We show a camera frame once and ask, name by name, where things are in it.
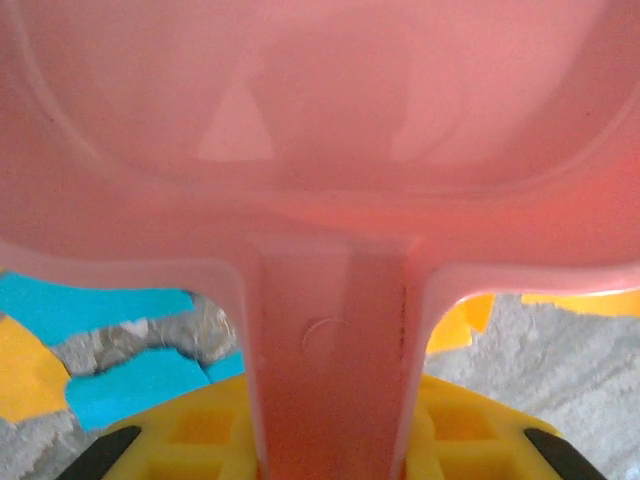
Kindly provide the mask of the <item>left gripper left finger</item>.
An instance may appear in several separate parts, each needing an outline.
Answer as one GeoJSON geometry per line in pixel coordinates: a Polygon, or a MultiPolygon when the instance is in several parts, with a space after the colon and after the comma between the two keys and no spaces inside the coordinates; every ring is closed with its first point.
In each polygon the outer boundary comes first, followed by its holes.
{"type": "Polygon", "coordinates": [[[60,479],[258,479],[243,376],[108,427],[60,479]]]}

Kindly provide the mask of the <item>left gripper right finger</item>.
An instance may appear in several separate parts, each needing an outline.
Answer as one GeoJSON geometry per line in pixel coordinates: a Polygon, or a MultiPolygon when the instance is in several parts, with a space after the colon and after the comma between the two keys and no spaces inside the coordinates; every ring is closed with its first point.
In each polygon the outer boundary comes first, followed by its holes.
{"type": "Polygon", "coordinates": [[[552,425],[422,375],[405,479],[589,480],[600,471],[552,425]]]}

